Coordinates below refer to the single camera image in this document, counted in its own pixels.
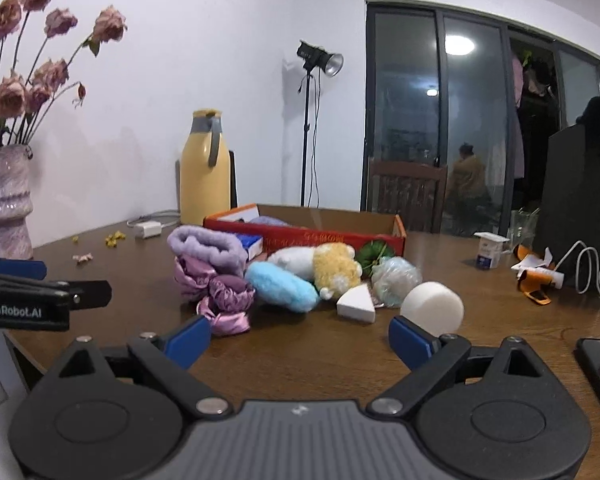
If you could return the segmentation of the purple satin scrunchie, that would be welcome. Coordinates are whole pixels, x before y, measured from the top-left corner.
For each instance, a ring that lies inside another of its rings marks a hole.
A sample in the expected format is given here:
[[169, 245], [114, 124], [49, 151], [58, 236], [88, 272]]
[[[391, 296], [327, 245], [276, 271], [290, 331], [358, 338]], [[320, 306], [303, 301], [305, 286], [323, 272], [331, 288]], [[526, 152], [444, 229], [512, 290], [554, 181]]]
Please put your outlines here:
[[198, 301], [208, 294], [209, 283], [218, 274], [208, 262], [188, 255], [174, 259], [174, 281], [183, 297]]
[[196, 307], [217, 337], [239, 335], [250, 330], [249, 311], [256, 292], [243, 278], [218, 275], [209, 282], [208, 292]]

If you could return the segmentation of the fluffy lavender headband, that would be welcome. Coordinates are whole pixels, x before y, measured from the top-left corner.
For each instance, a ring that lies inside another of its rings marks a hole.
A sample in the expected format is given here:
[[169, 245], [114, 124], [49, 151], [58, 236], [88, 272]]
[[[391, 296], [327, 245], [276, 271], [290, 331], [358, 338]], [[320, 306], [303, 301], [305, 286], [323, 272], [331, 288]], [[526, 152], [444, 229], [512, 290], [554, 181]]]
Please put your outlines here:
[[247, 252], [239, 238], [227, 232], [202, 226], [178, 226], [166, 239], [174, 255], [189, 256], [210, 264], [223, 274], [242, 278], [247, 266]]

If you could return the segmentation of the blue plush toy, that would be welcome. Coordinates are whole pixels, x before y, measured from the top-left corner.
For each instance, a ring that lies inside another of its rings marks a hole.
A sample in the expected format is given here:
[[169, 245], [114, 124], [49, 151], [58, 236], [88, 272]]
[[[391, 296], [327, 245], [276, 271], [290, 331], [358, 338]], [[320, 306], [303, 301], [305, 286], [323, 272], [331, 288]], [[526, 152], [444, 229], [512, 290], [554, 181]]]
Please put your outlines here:
[[248, 266], [246, 281], [265, 304], [284, 307], [291, 312], [308, 313], [320, 302], [314, 286], [297, 275], [267, 261]]

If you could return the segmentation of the yellow white plush toy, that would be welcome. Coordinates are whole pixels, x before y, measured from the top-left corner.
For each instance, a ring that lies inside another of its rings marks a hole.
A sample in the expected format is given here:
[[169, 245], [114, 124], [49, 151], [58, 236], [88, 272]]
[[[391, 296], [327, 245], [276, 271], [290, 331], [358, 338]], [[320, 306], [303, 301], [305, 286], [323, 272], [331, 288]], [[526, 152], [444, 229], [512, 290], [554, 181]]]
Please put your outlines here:
[[344, 243], [287, 247], [270, 255], [268, 262], [312, 283], [325, 301], [337, 301], [362, 284], [363, 270], [355, 260], [355, 249]]

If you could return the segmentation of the blue tissue pack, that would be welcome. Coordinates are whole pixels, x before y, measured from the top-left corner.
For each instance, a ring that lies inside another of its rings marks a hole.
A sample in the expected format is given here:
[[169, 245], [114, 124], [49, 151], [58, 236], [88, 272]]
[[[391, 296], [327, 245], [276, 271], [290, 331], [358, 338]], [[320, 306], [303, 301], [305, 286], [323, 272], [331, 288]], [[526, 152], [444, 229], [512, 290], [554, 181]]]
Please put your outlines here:
[[236, 237], [242, 243], [247, 253], [247, 260], [259, 257], [263, 252], [263, 238], [260, 235], [237, 233]]

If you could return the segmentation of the lavender knitted cloth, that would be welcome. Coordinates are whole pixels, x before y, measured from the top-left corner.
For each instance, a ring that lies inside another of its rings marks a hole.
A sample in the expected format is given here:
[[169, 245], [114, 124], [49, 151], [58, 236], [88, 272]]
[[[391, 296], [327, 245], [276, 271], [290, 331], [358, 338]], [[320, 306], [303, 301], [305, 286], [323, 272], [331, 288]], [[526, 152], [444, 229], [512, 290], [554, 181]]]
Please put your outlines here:
[[286, 226], [289, 226], [288, 222], [271, 216], [254, 217], [250, 220], [250, 223], [257, 224], [258, 226], [280, 226], [281, 228], [286, 228]]

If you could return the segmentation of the white cylinder sponge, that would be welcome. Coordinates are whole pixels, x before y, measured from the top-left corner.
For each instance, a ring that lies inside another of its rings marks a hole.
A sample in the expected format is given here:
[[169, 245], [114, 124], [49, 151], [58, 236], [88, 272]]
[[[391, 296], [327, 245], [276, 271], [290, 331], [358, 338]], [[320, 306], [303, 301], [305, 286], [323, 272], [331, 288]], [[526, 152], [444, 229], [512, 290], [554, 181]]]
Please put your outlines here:
[[404, 298], [400, 315], [434, 336], [456, 333], [463, 323], [460, 296], [438, 282], [414, 287]]

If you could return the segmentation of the white wedge sponge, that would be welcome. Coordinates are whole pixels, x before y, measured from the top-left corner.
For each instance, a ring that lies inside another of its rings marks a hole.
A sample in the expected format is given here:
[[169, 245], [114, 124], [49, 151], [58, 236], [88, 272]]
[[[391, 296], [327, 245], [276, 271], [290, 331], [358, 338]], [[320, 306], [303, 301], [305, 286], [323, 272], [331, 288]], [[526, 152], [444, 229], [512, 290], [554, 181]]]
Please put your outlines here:
[[376, 309], [368, 286], [361, 284], [345, 292], [337, 301], [337, 314], [356, 322], [375, 322]]

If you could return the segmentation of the clear bubble wrap ball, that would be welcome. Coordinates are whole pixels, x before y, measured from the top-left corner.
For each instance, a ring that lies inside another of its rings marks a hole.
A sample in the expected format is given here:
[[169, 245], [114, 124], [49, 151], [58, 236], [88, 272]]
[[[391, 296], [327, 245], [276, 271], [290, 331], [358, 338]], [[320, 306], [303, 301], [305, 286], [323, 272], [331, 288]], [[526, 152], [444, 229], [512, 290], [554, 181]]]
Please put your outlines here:
[[422, 284], [422, 272], [402, 257], [382, 257], [373, 266], [370, 279], [379, 302], [386, 308], [398, 308], [411, 290]]

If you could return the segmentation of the pink fallen petal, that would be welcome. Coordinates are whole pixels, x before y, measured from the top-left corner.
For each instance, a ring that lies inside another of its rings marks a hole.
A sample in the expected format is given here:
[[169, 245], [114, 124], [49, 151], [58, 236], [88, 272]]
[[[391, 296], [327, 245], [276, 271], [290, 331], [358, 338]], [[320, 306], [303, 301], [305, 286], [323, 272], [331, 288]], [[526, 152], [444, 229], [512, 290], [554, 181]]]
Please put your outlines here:
[[76, 263], [76, 264], [83, 264], [83, 263], [87, 263], [93, 260], [93, 255], [89, 252], [88, 254], [83, 254], [83, 255], [73, 255], [72, 256], [72, 260]]

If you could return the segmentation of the pink ceramic vase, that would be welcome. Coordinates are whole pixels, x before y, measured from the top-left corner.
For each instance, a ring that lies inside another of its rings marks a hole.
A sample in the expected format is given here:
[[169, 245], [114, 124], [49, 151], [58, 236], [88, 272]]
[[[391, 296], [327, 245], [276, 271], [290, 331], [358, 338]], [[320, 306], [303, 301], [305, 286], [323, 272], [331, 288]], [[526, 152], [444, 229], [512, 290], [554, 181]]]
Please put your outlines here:
[[28, 149], [22, 144], [0, 148], [0, 258], [33, 257], [27, 216], [33, 210]]

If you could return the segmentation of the green pumpkin toy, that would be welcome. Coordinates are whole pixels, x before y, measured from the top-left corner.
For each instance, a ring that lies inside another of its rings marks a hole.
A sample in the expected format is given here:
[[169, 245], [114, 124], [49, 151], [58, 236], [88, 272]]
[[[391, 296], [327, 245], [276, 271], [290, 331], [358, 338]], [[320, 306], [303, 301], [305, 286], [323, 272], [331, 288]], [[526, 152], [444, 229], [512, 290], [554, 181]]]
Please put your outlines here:
[[391, 258], [395, 255], [393, 248], [383, 240], [371, 240], [356, 252], [355, 260], [362, 268], [362, 277], [369, 278], [373, 267], [378, 266], [383, 258]]

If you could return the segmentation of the yellow petal crumbs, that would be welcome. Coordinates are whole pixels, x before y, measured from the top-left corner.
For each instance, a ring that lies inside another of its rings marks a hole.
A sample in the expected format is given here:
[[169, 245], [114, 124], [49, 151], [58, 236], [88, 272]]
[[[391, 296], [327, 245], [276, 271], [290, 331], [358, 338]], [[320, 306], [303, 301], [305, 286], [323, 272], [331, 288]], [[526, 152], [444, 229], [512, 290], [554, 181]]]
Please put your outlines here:
[[[126, 239], [126, 235], [123, 232], [116, 231], [114, 233], [108, 234], [105, 237], [105, 245], [108, 248], [114, 248], [114, 247], [117, 247], [119, 240], [125, 240], [125, 239]], [[71, 237], [71, 241], [73, 242], [73, 244], [78, 244], [80, 241], [80, 237], [75, 235], [75, 236]]]

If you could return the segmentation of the small white blue carton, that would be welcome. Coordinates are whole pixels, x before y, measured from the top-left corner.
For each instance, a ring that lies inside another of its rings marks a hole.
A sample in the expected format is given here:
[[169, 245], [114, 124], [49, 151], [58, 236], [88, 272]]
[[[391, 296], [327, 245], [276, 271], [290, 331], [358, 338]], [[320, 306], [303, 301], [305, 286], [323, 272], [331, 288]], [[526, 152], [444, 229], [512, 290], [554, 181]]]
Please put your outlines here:
[[497, 268], [508, 238], [490, 232], [475, 232], [474, 237], [478, 238], [476, 267], [481, 270]]

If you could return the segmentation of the orange white object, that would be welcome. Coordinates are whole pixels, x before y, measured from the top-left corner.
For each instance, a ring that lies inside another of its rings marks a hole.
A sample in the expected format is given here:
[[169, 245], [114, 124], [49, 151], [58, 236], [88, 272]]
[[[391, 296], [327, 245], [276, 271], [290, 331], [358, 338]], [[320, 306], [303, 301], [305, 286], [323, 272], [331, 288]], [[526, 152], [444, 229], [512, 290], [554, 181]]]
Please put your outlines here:
[[556, 270], [550, 250], [546, 248], [540, 257], [529, 247], [518, 244], [514, 247], [513, 256], [517, 259], [512, 266], [516, 272], [517, 289], [539, 306], [550, 304], [552, 300], [546, 292], [562, 289], [565, 281], [565, 274]]

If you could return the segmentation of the dark wooden chair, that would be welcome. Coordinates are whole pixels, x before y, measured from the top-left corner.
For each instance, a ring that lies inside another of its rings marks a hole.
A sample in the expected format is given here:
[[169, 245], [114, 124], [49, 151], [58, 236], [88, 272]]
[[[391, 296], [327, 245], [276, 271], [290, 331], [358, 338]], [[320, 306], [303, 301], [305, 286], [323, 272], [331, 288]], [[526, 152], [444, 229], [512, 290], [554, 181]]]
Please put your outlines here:
[[397, 214], [407, 231], [441, 231], [448, 172], [419, 162], [372, 158], [366, 177], [367, 211]]

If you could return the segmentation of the red cardboard box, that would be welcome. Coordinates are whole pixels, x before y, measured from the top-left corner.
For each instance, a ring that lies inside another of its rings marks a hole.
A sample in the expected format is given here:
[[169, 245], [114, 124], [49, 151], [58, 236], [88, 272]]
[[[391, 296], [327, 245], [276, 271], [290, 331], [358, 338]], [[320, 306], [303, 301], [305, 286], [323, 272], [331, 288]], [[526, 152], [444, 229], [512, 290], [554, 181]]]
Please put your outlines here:
[[[257, 216], [271, 216], [289, 223], [258, 226], [250, 223]], [[360, 249], [371, 240], [383, 240], [399, 256], [403, 254], [406, 231], [397, 214], [341, 209], [249, 204], [212, 214], [204, 219], [209, 230], [260, 235], [265, 252], [294, 246], [320, 246], [344, 243]]]

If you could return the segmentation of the glass vase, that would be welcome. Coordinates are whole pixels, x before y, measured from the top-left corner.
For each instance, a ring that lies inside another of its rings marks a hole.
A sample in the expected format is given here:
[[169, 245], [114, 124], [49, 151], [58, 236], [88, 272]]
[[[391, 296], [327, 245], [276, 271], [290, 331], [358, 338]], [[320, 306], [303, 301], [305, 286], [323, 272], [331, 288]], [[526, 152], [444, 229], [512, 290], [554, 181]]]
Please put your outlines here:
[[508, 229], [510, 248], [515, 248], [519, 245], [527, 248], [532, 246], [539, 213], [539, 208], [535, 208], [532, 211], [525, 211], [523, 209], [512, 211]]

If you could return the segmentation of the yellow thermos jug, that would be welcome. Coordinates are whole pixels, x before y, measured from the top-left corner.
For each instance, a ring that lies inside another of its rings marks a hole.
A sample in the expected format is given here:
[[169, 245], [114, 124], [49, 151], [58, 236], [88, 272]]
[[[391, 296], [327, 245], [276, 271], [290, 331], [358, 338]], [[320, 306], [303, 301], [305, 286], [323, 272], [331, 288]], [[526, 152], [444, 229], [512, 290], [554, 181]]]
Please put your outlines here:
[[230, 208], [230, 151], [222, 133], [221, 112], [193, 112], [192, 128], [180, 159], [180, 214], [183, 224]]

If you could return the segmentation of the black monitor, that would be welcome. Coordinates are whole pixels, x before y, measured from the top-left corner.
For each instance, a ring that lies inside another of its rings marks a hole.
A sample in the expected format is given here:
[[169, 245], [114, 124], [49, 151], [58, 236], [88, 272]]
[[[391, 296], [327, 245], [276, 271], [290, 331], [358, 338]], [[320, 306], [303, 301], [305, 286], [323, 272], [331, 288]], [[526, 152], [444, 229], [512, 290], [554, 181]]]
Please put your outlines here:
[[548, 139], [533, 248], [549, 250], [558, 271], [574, 273], [580, 240], [600, 258], [600, 126], [577, 124]]

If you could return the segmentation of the studio light on stand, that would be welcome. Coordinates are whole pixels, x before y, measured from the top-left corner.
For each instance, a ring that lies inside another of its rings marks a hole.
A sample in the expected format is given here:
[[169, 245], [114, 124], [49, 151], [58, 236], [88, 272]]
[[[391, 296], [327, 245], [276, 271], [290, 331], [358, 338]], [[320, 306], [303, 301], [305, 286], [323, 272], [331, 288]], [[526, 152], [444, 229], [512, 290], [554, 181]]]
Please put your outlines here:
[[320, 206], [316, 151], [322, 108], [322, 77], [336, 77], [343, 68], [344, 57], [341, 53], [328, 52], [303, 40], [298, 45], [297, 55], [304, 70], [299, 88], [304, 92], [300, 206], [309, 207], [312, 203]]

